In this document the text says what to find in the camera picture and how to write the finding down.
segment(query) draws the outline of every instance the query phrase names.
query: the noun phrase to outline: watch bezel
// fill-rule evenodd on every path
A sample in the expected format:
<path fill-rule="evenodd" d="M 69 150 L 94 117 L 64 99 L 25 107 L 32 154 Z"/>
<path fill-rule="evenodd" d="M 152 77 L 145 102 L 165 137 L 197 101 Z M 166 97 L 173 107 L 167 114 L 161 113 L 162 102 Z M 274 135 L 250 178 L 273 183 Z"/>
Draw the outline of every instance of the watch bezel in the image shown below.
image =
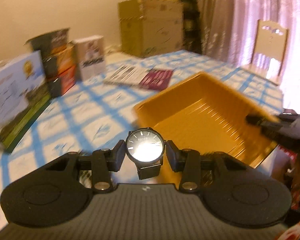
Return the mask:
<path fill-rule="evenodd" d="M 130 152 L 129 152 L 129 150 L 128 150 L 128 146 L 127 146 L 127 141 L 128 141 L 128 139 L 130 138 L 130 136 L 131 136 L 133 133 L 138 132 L 138 131 L 140 131 L 140 130 L 151 130 L 151 132 L 152 132 L 152 133 L 155 133 L 155 134 L 158 136 L 158 138 L 160 138 L 160 140 L 162 141 L 162 152 L 161 152 L 160 156 L 159 156 L 158 158 L 156 158 L 155 160 L 152 160 L 152 161 L 149 161 L 149 162 L 142 162 L 142 161 L 137 160 L 136 158 L 134 158 L 134 157 L 130 154 Z M 160 160 L 162 159 L 162 157 L 163 157 L 163 154 L 164 154 L 164 151 L 165 151 L 165 146 L 166 146 L 166 142 L 165 142 L 165 140 L 162 138 L 161 134 L 158 133 L 156 130 L 153 130 L 153 129 L 150 128 L 150 127 L 143 127 L 143 128 L 139 128 L 139 129 L 136 129 L 136 130 L 133 130 L 133 131 L 129 131 L 129 134 L 128 134 L 127 138 L 126 138 L 126 154 L 127 154 L 128 158 L 129 158 L 131 161 L 133 161 L 136 165 L 138 165 L 139 167 L 147 167 L 147 166 L 149 166 L 149 165 L 155 164 L 155 163 L 157 163 L 158 161 L 160 161 Z"/>

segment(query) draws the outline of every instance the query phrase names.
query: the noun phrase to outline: white logo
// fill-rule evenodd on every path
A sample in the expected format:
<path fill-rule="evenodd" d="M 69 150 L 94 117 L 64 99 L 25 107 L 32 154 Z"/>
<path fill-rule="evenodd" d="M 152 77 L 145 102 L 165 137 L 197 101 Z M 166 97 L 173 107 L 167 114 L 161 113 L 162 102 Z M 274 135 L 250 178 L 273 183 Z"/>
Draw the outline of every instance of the white logo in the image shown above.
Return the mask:
<path fill-rule="evenodd" d="M 148 191 L 148 189 L 151 189 L 149 186 L 145 186 L 142 188 L 143 191 Z"/>

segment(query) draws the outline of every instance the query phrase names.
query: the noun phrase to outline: watch face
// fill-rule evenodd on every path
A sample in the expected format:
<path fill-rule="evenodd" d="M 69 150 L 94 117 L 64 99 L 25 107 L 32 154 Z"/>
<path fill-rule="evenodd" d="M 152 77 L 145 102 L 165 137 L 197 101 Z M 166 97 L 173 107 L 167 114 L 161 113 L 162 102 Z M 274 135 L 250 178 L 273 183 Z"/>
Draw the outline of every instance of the watch face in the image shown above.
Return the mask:
<path fill-rule="evenodd" d="M 149 129 L 134 131 L 126 143 L 130 155 L 140 162 L 151 162 L 159 158 L 164 147 L 162 137 Z"/>

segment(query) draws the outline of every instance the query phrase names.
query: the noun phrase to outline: gold seal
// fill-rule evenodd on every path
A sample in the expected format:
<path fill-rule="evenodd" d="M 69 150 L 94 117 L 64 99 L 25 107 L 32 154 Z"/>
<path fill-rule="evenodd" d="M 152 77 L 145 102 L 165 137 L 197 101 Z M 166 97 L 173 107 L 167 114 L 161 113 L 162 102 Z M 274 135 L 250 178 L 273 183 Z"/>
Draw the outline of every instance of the gold seal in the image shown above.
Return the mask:
<path fill-rule="evenodd" d="M 28 79 L 30 76 L 32 76 L 33 73 L 33 66 L 30 60 L 27 60 L 23 66 L 23 72 L 26 75 L 26 79 Z"/>

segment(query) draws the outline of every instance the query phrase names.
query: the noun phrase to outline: green stripe on box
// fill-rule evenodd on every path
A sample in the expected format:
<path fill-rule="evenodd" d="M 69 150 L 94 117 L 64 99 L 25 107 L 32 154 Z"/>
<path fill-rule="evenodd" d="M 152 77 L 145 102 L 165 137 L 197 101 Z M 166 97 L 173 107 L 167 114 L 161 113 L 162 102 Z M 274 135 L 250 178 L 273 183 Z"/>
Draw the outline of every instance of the green stripe on box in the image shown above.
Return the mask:
<path fill-rule="evenodd" d="M 29 130 L 31 125 L 37 120 L 42 112 L 50 104 L 50 95 L 45 95 L 38 103 L 32 107 L 28 113 L 21 119 L 21 121 L 13 128 L 11 133 L 2 141 L 7 152 L 11 153 L 17 146 L 19 141 Z"/>

